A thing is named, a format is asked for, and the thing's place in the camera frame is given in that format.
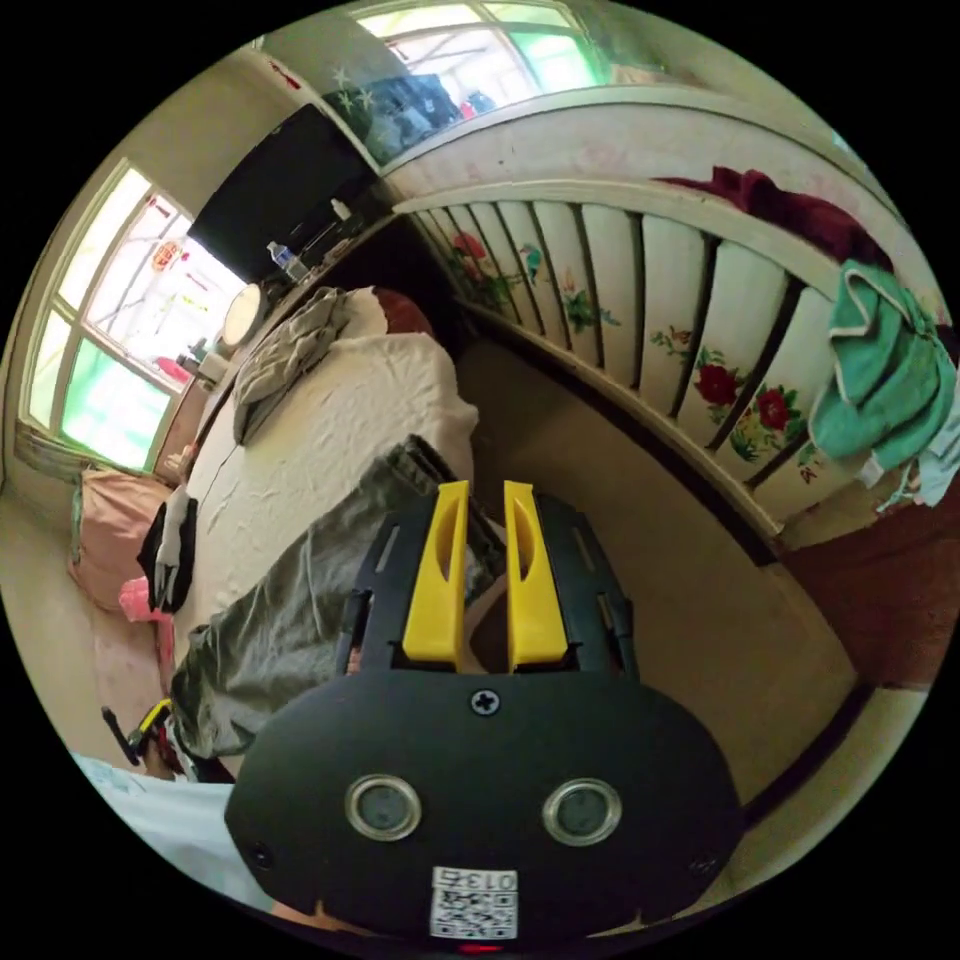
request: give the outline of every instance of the yellow plastic part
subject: yellow plastic part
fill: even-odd
[[[559,663],[567,635],[550,558],[543,541],[533,487],[503,485],[507,517],[507,630],[510,672]]]
[[[463,592],[470,485],[443,483],[410,600],[403,652],[414,663],[463,666]]]
[[[153,726],[154,721],[164,711],[173,708],[172,700],[161,700],[144,718],[140,721],[140,732],[146,733]]]

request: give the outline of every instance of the screw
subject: screw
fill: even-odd
[[[500,696],[492,690],[478,690],[470,698],[470,709],[480,717],[492,717],[500,709]]]
[[[269,870],[273,866],[273,854],[262,844],[253,845],[253,861],[261,870]]]

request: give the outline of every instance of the curtain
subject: curtain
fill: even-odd
[[[32,470],[44,476],[76,483],[86,469],[117,470],[123,468],[98,457],[79,445],[57,440],[29,423],[17,420],[13,440],[14,456]],[[143,476],[143,471],[123,470],[133,476]]]

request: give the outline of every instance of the lens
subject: lens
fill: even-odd
[[[558,787],[543,805],[547,833],[571,847],[606,840],[620,822],[617,791],[602,780],[570,780]]]
[[[420,823],[420,798],[405,780],[389,774],[363,777],[347,791],[347,820],[371,840],[402,840]]]

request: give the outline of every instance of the white bed sheet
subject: white bed sheet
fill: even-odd
[[[472,481],[478,413],[460,399],[453,361],[425,334],[386,335],[369,298],[249,446],[234,443],[230,399],[211,425],[187,486],[199,508],[193,583],[174,617],[178,664],[191,630],[250,590],[374,457],[409,434]]]

